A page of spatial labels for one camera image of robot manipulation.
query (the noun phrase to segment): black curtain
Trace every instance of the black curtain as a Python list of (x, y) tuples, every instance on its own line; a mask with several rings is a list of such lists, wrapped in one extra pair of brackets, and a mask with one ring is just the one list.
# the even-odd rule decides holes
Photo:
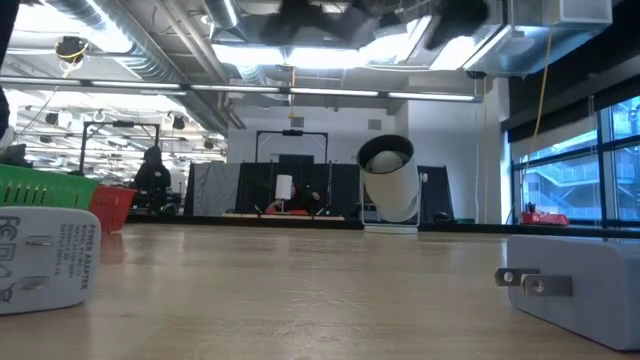
[[(447, 168), (419, 166), (418, 171), (429, 176), (429, 181), (422, 184), (420, 222), (432, 222), (437, 212), (453, 217)], [(236, 212), (254, 213), (254, 206), (264, 211), (273, 201), (279, 174), (291, 175), (301, 191), (317, 192), (322, 205), (327, 205), (331, 174), (331, 213), (354, 219), (351, 215), (359, 210), (360, 168), (357, 165), (245, 163), (240, 168)]]
[(422, 184), (422, 208), (420, 223), (432, 223), (433, 216), (444, 212), (452, 218), (453, 204), (451, 203), (451, 189), (446, 167), (418, 166), (420, 173), (429, 176), (427, 183)]
[(270, 204), (271, 163), (243, 163), (240, 166), (236, 213), (264, 211)]
[(349, 218), (360, 202), (360, 168), (348, 164), (331, 166), (331, 212)]
[(194, 196), (194, 180), (195, 180), (195, 165), (191, 163), (189, 165), (189, 178), (187, 179), (187, 195), (184, 199), (184, 215), (193, 215), (193, 196)]
[(327, 185), (329, 184), (329, 164), (302, 164), (300, 167), (300, 191), (309, 195), (317, 192), (320, 195), (319, 207), (316, 211), (328, 204)]

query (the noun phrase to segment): wooden table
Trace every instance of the wooden table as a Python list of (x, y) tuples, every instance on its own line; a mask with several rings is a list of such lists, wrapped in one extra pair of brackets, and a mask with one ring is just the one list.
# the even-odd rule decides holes
[(309, 216), (309, 215), (260, 215), (257, 214), (222, 214), (222, 217), (245, 218), (245, 219), (280, 219), (280, 220), (321, 220), (321, 221), (344, 221), (343, 216)]
[(497, 235), (123, 231), (86, 305), (0, 317), (2, 359), (635, 358), (514, 310)]

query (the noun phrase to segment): window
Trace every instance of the window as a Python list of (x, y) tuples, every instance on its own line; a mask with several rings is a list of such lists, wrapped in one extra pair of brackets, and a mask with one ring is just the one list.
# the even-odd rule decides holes
[(640, 147), (615, 152), (615, 196), (620, 220), (640, 220)]
[[(533, 152), (531, 153), (531, 160), (538, 160), (538, 159), (546, 158), (549, 156), (564, 154), (573, 150), (596, 146), (597, 143), (598, 143), (597, 132), (596, 130), (592, 130), (582, 135), (576, 136), (574, 138), (565, 140), (563, 142), (560, 142), (555, 145)], [(526, 161), (527, 161), (526, 155), (520, 158), (521, 163), (524, 163)]]
[[(640, 229), (640, 96), (600, 110), (590, 117), (603, 131), (600, 142), (597, 130), (587, 131), (593, 124), (576, 122), (542, 138), (542, 146), (557, 143), (531, 154), (526, 175), (527, 156), (513, 165), (519, 210), (530, 202), (538, 212), (567, 215), (574, 225), (602, 221), (605, 227)], [(527, 150), (521, 145), (517, 157)]]
[(640, 96), (612, 106), (611, 122), (615, 140), (640, 135)]
[(600, 220), (598, 157), (590, 155), (530, 167), (523, 182), (522, 199), (523, 209), (531, 202), (538, 212), (565, 214), (569, 219)]

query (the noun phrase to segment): lamp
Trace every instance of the lamp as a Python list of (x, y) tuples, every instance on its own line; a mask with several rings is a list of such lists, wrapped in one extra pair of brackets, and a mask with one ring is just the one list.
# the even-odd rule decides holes
[[(383, 135), (365, 143), (357, 155), (360, 166), (360, 203), (364, 189), (376, 204), (381, 219), (391, 224), (369, 224), (366, 232), (416, 234), (420, 224), (423, 177), (418, 175), (413, 144), (399, 135)], [(417, 215), (415, 224), (398, 224)]]
[[(293, 177), (291, 175), (278, 175), (276, 180), (276, 199), (291, 200), (291, 184)], [(284, 212), (284, 201), (280, 211)]]
[(58, 125), (58, 114), (48, 113), (47, 115), (45, 115), (44, 121), (49, 125)]
[(204, 148), (205, 149), (212, 150), (213, 147), (214, 147), (214, 143), (213, 143), (213, 141), (211, 139), (207, 138), (207, 139), (204, 140)]
[(184, 130), (184, 116), (182, 115), (174, 115), (173, 116), (173, 125), (172, 127), (176, 130)]

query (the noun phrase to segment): pipe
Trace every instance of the pipe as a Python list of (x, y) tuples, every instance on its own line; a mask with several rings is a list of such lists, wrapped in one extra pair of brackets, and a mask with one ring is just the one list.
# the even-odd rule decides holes
[(204, 0), (204, 5), (217, 28), (228, 30), (240, 23), (240, 6), (236, 0)]
[[(167, 57), (146, 30), (118, 1), (113, 0), (48, 0), (47, 3), (72, 18), (77, 18), (96, 32), (106, 34), (117, 30), (133, 45), (132, 55), (143, 58), (118, 59), (144, 81), (186, 82), (187, 78)], [(226, 134), (228, 122), (225, 110), (216, 109), (195, 93), (184, 97), (170, 97), (187, 108), (189, 116), (205, 129)]]
[(213, 67), (219, 73), (226, 74), (224, 71), (224, 68), (222, 67), (222, 64), (220, 63), (220, 60), (218, 60), (218, 57), (213, 52), (213, 48), (211, 47), (211, 44), (207, 44), (202, 39), (202, 37), (200, 36), (200, 32), (193, 25), (189, 16), (187, 16), (187, 14), (184, 12), (184, 9), (182, 9), (182, 7), (180, 7), (175, 0), (165, 0), (164, 2), (166, 2), (169, 5), (173, 13), (178, 17), (178, 20), (180, 20), (182, 25), (184, 25), (187, 28), (187, 31), (191, 33), (192, 41), (194, 41), (196, 45), (198, 45), (200, 50), (202, 50), (202, 53), (209, 60), (209, 63), (213, 65)]
[(171, 25), (176, 34), (178, 34), (180, 40), (182, 40), (187, 48), (189, 48), (189, 51), (193, 54), (193, 56), (196, 57), (196, 60), (204, 68), (207, 74), (209, 74), (209, 76), (211, 76), (211, 78), (215, 81), (226, 82), (226, 80), (222, 76), (220, 76), (216, 69), (213, 68), (213, 65), (209, 61), (207, 61), (207, 59), (205, 59), (202, 52), (193, 44), (191, 39), (189, 39), (185, 31), (182, 29), (182, 27), (180, 27), (180, 24), (178, 24), (176, 19), (169, 12), (169, 9), (167, 9), (167, 7), (165, 6), (164, 1), (155, 0), (154, 3), (158, 11), (160, 11), (160, 14), (169, 21), (169, 25)]

